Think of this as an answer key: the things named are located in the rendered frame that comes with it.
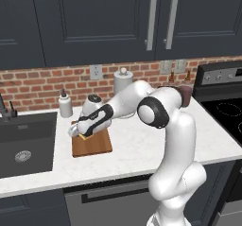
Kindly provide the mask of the dark base cupboard panel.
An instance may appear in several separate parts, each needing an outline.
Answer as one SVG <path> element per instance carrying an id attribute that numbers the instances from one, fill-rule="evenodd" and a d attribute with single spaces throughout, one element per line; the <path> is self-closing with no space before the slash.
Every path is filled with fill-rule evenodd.
<path id="1" fill-rule="evenodd" d="M 184 215 L 192 226 L 208 226 L 235 161 L 204 165 L 206 182 L 186 203 Z"/>

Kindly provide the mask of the white soap dispenser black pump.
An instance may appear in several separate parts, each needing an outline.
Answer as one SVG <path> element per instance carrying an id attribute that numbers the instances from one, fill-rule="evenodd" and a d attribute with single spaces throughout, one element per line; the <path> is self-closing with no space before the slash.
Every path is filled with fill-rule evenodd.
<path id="1" fill-rule="evenodd" d="M 68 118 L 73 115 L 72 100 L 71 97 L 65 93 L 65 90 L 62 89 L 59 97 L 59 108 L 60 116 L 63 118 Z"/>

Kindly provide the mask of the black tap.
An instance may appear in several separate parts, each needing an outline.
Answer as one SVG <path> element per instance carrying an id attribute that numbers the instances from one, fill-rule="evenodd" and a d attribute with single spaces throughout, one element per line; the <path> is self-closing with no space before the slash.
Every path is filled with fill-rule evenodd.
<path id="1" fill-rule="evenodd" d="M 4 122 L 9 122 L 11 118 L 18 115 L 18 112 L 13 108 L 12 102 L 9 105 L 11 107 L 10 111 L 6 108 L 2 95 L 0 94 L 0 114 L 2 114 Z"/>

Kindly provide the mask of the dark base cupboard door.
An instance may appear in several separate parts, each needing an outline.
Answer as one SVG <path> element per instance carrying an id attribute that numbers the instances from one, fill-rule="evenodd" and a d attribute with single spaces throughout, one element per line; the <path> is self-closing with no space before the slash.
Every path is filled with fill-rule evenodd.
<path id="1" fill-rule="evenodd" d="M 63 190 L 0 199 L 0 226 L 71 226 Z"/>

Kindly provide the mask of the dark wide wall cupboard door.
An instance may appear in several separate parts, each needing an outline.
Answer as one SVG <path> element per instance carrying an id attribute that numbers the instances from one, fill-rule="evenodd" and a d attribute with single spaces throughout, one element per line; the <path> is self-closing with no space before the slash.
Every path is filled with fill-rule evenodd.
<path id="1" fill-rule="evenodd" d="M 149 0 L 34 0 L 48 67 L 152 61 Z"/>

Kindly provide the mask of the black stove with hob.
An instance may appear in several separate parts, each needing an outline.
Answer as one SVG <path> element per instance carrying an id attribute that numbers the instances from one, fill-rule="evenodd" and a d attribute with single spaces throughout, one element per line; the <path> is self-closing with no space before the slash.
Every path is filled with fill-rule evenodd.
<path id="1" fill-rule="evenodd" d="M 193 98 L 242 147 L 242 61 L 200 65 Z M 209 226 L 242 226 L 242 159 L 236 159 Z"/>

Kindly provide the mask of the grey dishwasher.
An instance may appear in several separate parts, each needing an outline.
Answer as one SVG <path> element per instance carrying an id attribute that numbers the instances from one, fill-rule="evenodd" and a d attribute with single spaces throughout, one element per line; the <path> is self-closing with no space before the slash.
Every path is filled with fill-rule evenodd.
<path id="1" fill-rule="evenodd" d="M 158 202 L 146 193 L 115 199 L 81 202 L 82 194 L 91 197 L 148 189 L 150 175 L 88 183 L 63 189 L 71 226 L 147 226 L 155 213 Z"/>

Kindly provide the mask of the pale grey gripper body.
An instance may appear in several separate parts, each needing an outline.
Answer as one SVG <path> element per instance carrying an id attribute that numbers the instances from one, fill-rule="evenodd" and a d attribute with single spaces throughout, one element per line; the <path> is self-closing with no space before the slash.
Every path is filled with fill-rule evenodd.
<path id="1" fill-rule="evenodd" d="M 77 123 L 71 125 L 71 127 L 68 130 L 68 134 L 71 137 L 77 137 L 79 135 L 78 124 Z"/>

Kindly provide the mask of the grey wall outlet plate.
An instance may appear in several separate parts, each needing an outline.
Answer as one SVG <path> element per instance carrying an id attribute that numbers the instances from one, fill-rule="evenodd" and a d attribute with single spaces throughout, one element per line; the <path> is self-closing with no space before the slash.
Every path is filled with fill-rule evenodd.
<path id="1" fill-rule="evenodd" d="M 164 74 L 170 74 L 172 70 L 172 60 L 169 61 L 161 61 L 161 66 L 160 66 L 160 73 L 162 75 Z"/>
<path id="2" fill-rule="evenodd" d="M 92 64 L 90 66 L 90 79 L 102 79 L 102 65 Z"/>
<path id="3" fill-rule="evenodd" d="M 184 73 L 185 72 L 185 66 L 186 66 L 186 60 L 176 60 L 175 67 L 174 67 L 174 73 Z"/>

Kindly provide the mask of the dark sink basin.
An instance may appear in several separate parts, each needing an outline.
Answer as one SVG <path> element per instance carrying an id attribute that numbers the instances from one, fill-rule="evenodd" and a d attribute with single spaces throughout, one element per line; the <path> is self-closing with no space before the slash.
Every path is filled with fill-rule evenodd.
<path id="1" fill-rule="evenodd" d="M 57 113 L 0 118 L 0 179 L 51 171 Z"/>

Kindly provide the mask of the brown wooden cutting board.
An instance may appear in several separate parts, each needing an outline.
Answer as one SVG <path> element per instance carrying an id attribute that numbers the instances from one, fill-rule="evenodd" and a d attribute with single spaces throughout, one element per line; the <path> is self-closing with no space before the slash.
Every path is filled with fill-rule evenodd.
<path id="1" fill-rule="evenodd" d="M 108 130 L 101 130 L 94 135 L 84 138 L 72 138 L 72 155 L 74 158 L 112 152 L 112 144 Z"/>

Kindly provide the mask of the dark plain wall cupboard door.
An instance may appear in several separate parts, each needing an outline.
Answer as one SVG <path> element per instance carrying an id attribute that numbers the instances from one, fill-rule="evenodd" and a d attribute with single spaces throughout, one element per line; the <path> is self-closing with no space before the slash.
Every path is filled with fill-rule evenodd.
<path id="1" fill-rule="evenodd" d="M 0 70 L 45 67 L 34 0 L 0 0 Z"/>

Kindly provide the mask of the dark brown cylinder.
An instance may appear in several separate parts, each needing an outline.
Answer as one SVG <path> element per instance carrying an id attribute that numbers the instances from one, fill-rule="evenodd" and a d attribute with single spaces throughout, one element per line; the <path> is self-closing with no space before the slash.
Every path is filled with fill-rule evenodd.
<path id="1" fill-rule="evenodd" d="M 188 107 L 190 104 L 193 88 L 191 86 L 183 85 L 180 87 L 180 90 L 183 98 L 182 106 L 184 108 Z"/>

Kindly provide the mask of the white canister with knob lid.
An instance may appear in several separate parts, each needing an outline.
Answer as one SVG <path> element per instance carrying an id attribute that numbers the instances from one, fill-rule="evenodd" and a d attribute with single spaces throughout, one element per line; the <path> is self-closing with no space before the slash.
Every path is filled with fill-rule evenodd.
<path id="1" fill-rule="evenodd" d="M 133 81 L 133 73 L 122 67 L 113 74 L 113 90 L 115 94 L 129 86 Z"/>

